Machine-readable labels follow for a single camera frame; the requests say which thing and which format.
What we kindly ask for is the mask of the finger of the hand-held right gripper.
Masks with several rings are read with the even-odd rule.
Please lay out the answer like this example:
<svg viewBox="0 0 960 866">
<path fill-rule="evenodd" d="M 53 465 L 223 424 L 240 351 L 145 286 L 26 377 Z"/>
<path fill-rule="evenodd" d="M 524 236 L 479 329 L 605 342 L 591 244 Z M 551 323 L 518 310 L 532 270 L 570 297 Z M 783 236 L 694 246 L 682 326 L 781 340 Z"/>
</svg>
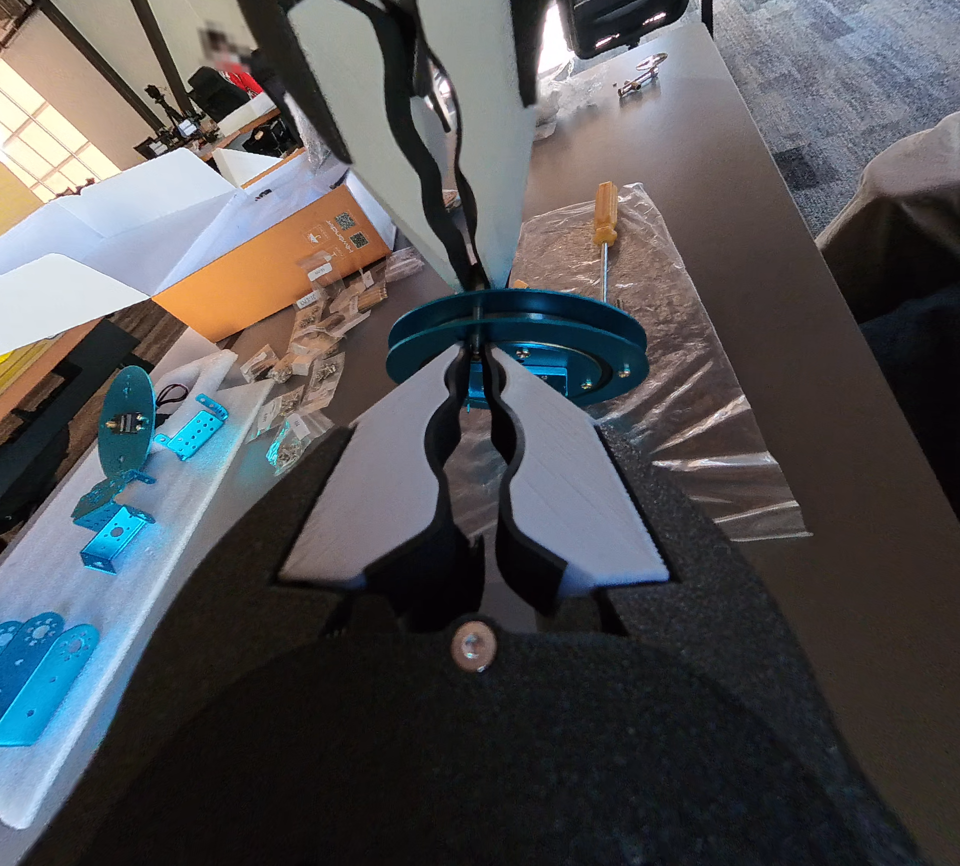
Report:
<svg viewBox="0 0 960 866">
<path fill-rule="evenodd" d="M 478 264 L 508 285 L 534 138 L 539 0 L 414 0 L 458 111 L 455 173 Z"/>
<path fill-rule="evenodd" d="M 466 288 L 472 265 L 414 120 L 396 22 L 367 0 L 301 0 L 287 20 L 354 175 L 443 281 Z"/>
</svg>

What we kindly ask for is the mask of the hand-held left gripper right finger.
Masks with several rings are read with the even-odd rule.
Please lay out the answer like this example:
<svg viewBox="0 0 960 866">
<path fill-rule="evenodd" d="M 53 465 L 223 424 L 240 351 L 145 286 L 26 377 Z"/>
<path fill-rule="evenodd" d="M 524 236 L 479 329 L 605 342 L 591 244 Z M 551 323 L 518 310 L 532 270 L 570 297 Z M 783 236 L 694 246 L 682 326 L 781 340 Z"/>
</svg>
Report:
<svg viewBox="0 0 960 866">
<path fill-rule="evenodd" d="M 506 464 L 495 554 L 519 596 L 586 596 L 670 572 L 593 419 L 498 347 L 484 347 L 490 437 Z"/>
</svg>

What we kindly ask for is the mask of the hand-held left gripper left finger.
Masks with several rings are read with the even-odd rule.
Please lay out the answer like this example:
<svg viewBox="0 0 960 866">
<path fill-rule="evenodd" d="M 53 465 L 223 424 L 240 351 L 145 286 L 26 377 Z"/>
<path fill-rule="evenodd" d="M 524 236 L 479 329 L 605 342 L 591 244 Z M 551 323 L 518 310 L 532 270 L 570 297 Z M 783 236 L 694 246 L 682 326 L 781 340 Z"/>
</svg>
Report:
<svg viewBox="0 0 960 866">
<path fill-rule="evenodd" d="M 464 549 L 444 465 L 471 358 L 453 344 L 359 416 L 285 560 L 283 583 L 438 590 Z"/>
</svg>

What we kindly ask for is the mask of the blue metal turntable disc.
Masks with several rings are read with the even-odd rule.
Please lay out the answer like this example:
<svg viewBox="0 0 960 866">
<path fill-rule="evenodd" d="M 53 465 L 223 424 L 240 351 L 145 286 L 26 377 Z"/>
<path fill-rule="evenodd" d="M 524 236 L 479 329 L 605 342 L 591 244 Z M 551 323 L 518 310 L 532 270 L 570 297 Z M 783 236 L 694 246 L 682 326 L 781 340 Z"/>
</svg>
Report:
<svg viewBox="0 0 960 866">
<path fill-rule="evenodd" d="M 650 373 L 638 320 L 603 301 L 544 289 L 486 289 L 422 305 L 391 328 L 386 368 L 412 377 L 451 345 L 471 354 L 475 298 L 483 299 L 482 346 L 494 346 L 573 404 L 585 407 L 630 392 Z M 481 362 L 470 359 L 468 407 L 488 407 Z"/>
</svg>

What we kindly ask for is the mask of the black device on desk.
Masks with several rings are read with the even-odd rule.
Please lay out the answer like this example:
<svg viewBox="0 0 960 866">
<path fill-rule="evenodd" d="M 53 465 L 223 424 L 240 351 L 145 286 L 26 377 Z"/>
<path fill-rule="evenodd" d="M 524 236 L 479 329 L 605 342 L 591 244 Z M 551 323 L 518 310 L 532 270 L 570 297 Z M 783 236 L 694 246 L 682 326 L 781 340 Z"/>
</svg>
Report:
<svg viewBox="0 0 960 866">
<path fill-rule="evenodd" d="M 146 86 L 145 93 L 160 106 L 168 122 L 153 137 L 136 145 L 134 150 L 143 159 L 150 160 L 174 152 L 178 148 L 185 148 L 203 162 L 212 165 L 215 145 L 222 139 L 219 126 L 203 112 L 186 114 L 177 112 L 154 84 Z"/>
</svg>

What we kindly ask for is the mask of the pile of small screw bags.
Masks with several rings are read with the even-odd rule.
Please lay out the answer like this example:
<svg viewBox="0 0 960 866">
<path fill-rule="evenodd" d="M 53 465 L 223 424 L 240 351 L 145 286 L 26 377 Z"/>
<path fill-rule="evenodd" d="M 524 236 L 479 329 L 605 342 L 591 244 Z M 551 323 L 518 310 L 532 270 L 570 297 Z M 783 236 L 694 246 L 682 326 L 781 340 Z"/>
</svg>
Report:
<svg viewBox="0 0 960 866">
<path fill-rule="evenodd" d="M 266 401 L 247 441 L 271 438 L 266 459 L 277 477 L 290 471 L 332 428 L 326 409 L 346 365 L 349 332 L 388 298 L 390 283 L 419 272 L 425 260 L 414 248 L 388 255 L 384 262 L 348 274 L 330 252 L 301 262 L 311 286 L 297 305 L 286 352 L 262 347 L 241 366 L 247 383 L 294 385 Z"/>
</svg>

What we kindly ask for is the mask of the metal keys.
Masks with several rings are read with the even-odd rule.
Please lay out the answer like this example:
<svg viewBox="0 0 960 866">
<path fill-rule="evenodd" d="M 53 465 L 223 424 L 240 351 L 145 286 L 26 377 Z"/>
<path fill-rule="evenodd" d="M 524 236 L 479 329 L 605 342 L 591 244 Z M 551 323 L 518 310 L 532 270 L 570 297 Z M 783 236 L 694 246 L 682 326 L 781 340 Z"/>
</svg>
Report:
<svg viewBox="0 0 960 866">
<path fill-rule="evenodd" d="M 618 100 L 623 101 L 633 95 L 639 95 L 658 83 L 661 67 L 667 58 L 666 53 L 655 53 L 642 59 L 635 68 L 635 76 L 616 89 Z"/>
</svg>

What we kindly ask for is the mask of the clear plastic bag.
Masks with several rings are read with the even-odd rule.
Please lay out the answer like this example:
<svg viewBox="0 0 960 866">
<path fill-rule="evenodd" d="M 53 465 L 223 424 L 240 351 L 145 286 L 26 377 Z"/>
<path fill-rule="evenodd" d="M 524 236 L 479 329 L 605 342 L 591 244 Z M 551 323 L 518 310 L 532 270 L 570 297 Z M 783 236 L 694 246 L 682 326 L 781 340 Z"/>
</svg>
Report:
<svg viewBox="0 0 960 866">
<path fill-rule="evenodd" d="M 527 220 L 511 279 L 599 299 L 593 219 L 589 200 Z M 727 538 L 811 536 L 664 217 L 641 183 L 619 188 L 615 229 L 608 299 L 646 332 L 650 372 L 630 392 L 586 411 L 664 470 Z M 488 411 L 464 409 L 460 422 L 462 441 L 445 467 L 454 520 L 468 538 L 485 536 L 492 545 L 505 464 L 490 441 Z"/>
</svg>

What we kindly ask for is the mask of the white foam sheet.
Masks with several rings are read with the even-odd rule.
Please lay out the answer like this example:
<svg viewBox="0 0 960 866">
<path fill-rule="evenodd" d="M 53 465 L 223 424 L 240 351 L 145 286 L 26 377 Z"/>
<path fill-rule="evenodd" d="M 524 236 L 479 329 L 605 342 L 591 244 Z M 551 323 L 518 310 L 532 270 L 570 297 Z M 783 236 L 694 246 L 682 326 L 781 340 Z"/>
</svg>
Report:
<svg viewBox="0 0 960 866">
<path fill-rule="evenodd" d="M 89 569 L 81 549 L 90 531 L 70 514 L 103 477 L 90 451 L 34 515 L 2 561 L 2 624 L 55 612 L 66 630 L 88 624 L 100 641 L 38 740 L 2 746 L 2 835 L 33 836 L 65 803 L 114 719 L 134 668 L 176 593 L 229 526 L 273 480 L 265 440 L 247 443 L 271 383 L 245 384 L 237 357 L 200 356 L 177 345 L 155 373 L 160 389 L 174 382 L 225 406 L 229 417 L 191 459 L 150 455 L 153 485 L 134 483 L 120 497 L 149 512 L 146 527 L 118 556 L 116 573 Z"/>
</svg>

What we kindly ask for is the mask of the blue oval plate with servo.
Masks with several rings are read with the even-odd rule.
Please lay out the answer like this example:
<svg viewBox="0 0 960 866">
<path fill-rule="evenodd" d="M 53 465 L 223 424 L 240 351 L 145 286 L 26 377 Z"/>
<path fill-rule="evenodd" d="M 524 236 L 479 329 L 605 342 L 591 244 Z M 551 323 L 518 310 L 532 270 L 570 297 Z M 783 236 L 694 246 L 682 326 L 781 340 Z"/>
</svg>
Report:
<svg viewBox="0 0 960 866">
<path fill-rule="evenodd" d="M 156 406 L 147 371 L 126 366 L 117 373 L 104 397 L 98 424 L 98 455 L 105 478 L 142 470 L 152 450 Z"/>
</svg>

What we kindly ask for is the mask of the bright window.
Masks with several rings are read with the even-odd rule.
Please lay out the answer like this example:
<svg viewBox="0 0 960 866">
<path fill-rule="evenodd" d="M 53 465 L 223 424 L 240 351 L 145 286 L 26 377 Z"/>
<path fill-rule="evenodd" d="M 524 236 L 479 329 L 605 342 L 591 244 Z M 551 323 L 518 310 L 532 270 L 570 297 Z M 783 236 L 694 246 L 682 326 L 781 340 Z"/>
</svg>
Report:
<svg viewBox="0 0 960 866">
<path fill-rule="evenodd" d="M 1 153 L 42 201 L 76 195 L 120 169 L 6 62 L 1 63 Z"/>
</svg>

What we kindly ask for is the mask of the person's blue jeans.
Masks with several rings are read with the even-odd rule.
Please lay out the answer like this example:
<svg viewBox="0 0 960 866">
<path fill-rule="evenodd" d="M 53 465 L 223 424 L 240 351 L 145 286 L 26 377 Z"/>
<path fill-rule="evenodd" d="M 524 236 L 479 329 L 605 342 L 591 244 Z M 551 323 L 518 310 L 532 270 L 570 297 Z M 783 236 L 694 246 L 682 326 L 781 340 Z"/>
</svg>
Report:
<svg viewBox="0 0 960 866">
<path fill-rule="evenodd" d="M 959 512 L 959 285 L 907 300 L 860 330 Z"/>
</svg>

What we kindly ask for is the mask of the orange handled screwdriver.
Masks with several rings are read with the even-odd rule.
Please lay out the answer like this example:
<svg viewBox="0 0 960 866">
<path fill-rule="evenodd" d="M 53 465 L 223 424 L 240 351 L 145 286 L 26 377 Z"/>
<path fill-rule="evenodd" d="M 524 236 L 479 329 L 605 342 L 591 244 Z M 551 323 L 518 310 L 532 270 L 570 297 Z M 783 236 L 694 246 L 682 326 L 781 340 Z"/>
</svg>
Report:
<svg viewBox="0 0 960 866">
<path fill-rule="evenodd" d="M 592 228 L 592 241 L 601 256 L 601 300 L 608 303 L 610 250 L 618 240 L 618 188 L 612 181 L 597 187 Z"/>
</svg>

